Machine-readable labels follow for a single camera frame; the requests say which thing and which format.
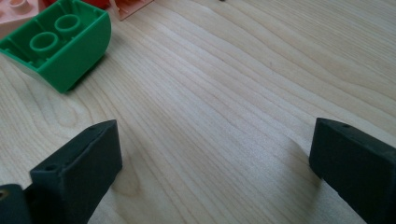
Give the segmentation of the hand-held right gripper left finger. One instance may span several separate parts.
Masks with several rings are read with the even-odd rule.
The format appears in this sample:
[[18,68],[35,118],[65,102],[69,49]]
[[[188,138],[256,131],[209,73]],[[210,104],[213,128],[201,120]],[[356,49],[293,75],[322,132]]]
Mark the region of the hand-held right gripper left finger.
[[85,129],[30,171],[35,224],[87,224],[122,168],[117,122]]

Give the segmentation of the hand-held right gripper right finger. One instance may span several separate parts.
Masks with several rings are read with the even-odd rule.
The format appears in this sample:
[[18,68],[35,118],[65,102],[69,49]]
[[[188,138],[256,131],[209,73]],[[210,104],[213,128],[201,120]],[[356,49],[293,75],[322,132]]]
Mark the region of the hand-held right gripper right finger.
[[396,224],[395,147],[318,118],[309,165],[367,224]]

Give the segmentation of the green building brick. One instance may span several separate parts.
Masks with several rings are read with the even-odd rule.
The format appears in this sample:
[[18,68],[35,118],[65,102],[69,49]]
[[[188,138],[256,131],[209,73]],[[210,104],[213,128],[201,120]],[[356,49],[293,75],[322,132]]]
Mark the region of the green building brick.
[[109,15],[81,0],[58,0],[0,40],[0,53],[59,93],[74,88],[104,56]]

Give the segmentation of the pink building brick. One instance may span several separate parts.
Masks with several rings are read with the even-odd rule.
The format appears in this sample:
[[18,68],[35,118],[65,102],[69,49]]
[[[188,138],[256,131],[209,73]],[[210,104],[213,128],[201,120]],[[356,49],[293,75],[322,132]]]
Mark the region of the pink building brick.
[[41,0],[0,0],[0,39],[25,24],[42,9]]

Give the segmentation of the red building brick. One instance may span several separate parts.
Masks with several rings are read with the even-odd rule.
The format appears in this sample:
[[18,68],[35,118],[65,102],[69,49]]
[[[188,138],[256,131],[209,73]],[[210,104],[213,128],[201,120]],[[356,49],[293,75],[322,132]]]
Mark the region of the red building brick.
[[[49,7],[57,0],[42,0],[46,7]],[[95,7],[99,7],[101,9],[107,9],[110,6],[109,0],[81,0],[87,4],[90,4]]]

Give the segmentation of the salmon building brick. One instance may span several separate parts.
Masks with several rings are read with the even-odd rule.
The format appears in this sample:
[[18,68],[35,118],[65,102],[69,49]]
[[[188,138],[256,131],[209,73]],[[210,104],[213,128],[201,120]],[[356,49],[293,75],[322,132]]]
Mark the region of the salmon building brick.
[[154,0],[109,0],[109,3],[116,18],[119,21],[123,21],[153,1]]

